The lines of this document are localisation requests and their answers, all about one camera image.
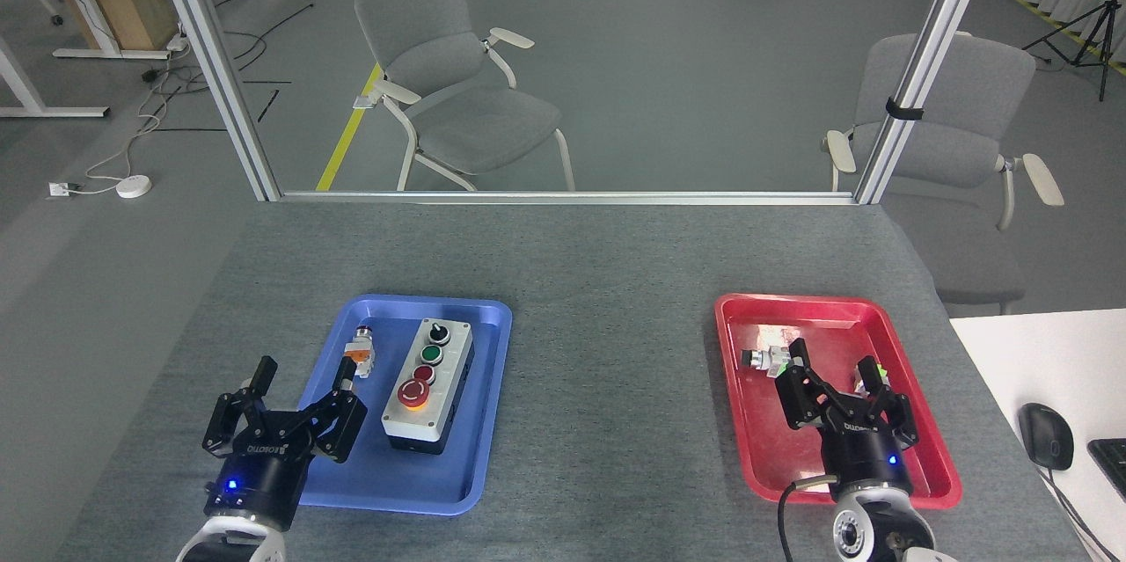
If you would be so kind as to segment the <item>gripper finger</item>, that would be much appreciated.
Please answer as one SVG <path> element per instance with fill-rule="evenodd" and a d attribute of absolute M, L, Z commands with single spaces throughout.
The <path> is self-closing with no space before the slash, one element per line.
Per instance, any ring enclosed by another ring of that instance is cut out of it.
<path fill-rule="evenodd" d="M 356 369 L 352 359 L 341 359 L 330 392 L 298 414 L 298 428 L 311 431 L 315 449 L 339 464 L 349 458 L 368 411 L 354 393 Z"/>
<path fill-rule="evenodd" d="M 915 419 L 908 396 L 890 387 L 885 371 L 875 357 L 864 357 L 858 362 L 857 371 L 868 401 L 868 413 L 865 414 L 867 420 L 875 422 L 884 414 L 900 449 L 917 445 Z"/>
<path fill-rule="evenodd" d="M 274 380 L 278 364 L 270 356 L 262 356 L 252 377 L 234 393 L 223 393 L 218 396 L 208 429 L 202 437 L 202 448 L 213 456 L 222 457 L 221 451 L 236 438 L 238 422 L 245 421 L 245 430 L 250 437 L 260 439 L 265 436 L 263 417 L 266 407 L 263 396 Z"/>
<path fill-rule="evenodd" d="M 788 349 L 790 359 L 786 368 L 774 378 L 774 384 L 790 429 L 823 423 L 828 410 L 835 410 L 848 417 L 850 405 L 844 402 L 844 394 L 837 392 L 808 366 L 805 340 L 797 338 Z"/>

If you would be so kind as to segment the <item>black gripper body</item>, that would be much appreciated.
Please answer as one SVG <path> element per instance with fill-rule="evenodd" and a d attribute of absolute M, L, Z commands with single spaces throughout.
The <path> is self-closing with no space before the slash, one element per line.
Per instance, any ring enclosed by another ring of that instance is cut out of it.
<path fill-rule="evenodd" d="M 832 498 L 841 497 L 854 487 L 887 485 L 913 493 L 903 451 L 915 445 L 917 431 L 900 431 L 886 423 L 876 428 L 854 423 L 837 428 L 824 423 L 820 436 L 825 473 L 837 478 L 829 484 Z"/>
<path fill-rule="evenodd" d="M 312 462 L 309 434 L 239 436 L 208 487 L 205 515 L 236 515 L 289 530 Z"/>

